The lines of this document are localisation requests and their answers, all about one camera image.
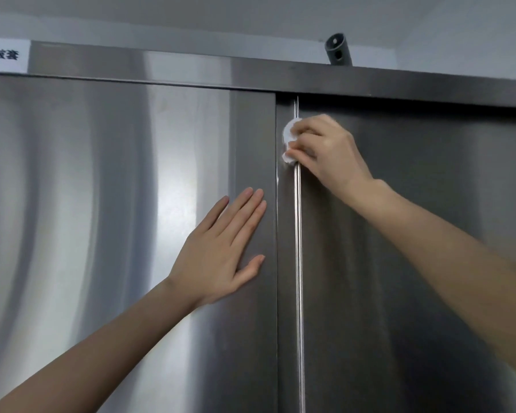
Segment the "metal header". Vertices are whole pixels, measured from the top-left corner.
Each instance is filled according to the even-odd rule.
[[[29,75],[516,107],[516,81],[33,42]]]

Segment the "forearm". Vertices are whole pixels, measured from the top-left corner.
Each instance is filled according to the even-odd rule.
[[[191,311],[167,282],[0,400],[0,412],[88,413]]]
[[[516,267],[382,181],[348,199],[441,298],[516,368]]]

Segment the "metal door panel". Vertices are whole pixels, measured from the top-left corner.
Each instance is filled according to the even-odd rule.
[[[273,204],[274,133],[270,93],[0,76],[0,397],[166,277],[222,195]],[[276,409],[273,205],[256,252],[260,277],[184,319],[102,411]]]
[[[516,261],[516,110],[300,98],[317,113],[374,177]],[[516,373],[306,171],[302,224],[309,411],[516,412]]]

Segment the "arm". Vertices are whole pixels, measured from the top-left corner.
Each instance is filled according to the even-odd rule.
[[[247,189],[223,214],[228,199],[221,199],[187,238],[169,277],[2,398],[0,412],[98,410],[181,319],[200,305],[236,291],[257,275],[264,256],[235,271],[266,210],[262,198],[262,190],[253,194]]]
[[[516,368],[516,266],[373,179],[351,134],[329,116],[304,119],[293,131],[298,140],[287,154],[392,242],[447,305]]]

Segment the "white wall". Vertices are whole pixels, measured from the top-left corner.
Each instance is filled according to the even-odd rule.
[[[97,20],[0,13],[0,37],[163,52],[329,63],[321,42]],[[350,51],[356,67],[397,68],[393,49],[351,46]]]
[[[400,69],[516,79],[516,0],[445,0],[396,53]]]

